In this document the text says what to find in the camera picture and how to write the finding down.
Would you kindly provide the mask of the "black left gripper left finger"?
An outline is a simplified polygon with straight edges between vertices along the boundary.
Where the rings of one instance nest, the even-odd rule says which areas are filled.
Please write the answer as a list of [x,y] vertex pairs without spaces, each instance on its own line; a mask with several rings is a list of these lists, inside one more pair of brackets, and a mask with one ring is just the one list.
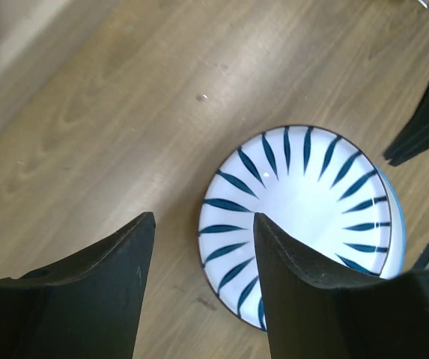
[[0,279],[0,358],[131,358],[155,218],[20,278]]

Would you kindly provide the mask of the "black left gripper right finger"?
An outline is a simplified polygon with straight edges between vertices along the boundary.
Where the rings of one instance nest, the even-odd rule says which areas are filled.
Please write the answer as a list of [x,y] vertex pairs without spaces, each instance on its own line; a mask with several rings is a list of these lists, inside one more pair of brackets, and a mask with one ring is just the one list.
[[254,237],[273,358],[429,358],[429,270],[361,273],[261,213]]

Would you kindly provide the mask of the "white blue striped plate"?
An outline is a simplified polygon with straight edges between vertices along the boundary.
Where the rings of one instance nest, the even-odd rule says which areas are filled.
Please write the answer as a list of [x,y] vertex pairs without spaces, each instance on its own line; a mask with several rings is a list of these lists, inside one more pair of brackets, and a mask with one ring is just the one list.
[[239,319],[265,330],[254,216],[343,266],[397,275],[391,191],[351,141],[316,126],[283,126],[249,139],[216,170],[201,205],[198,249],[207,281]]

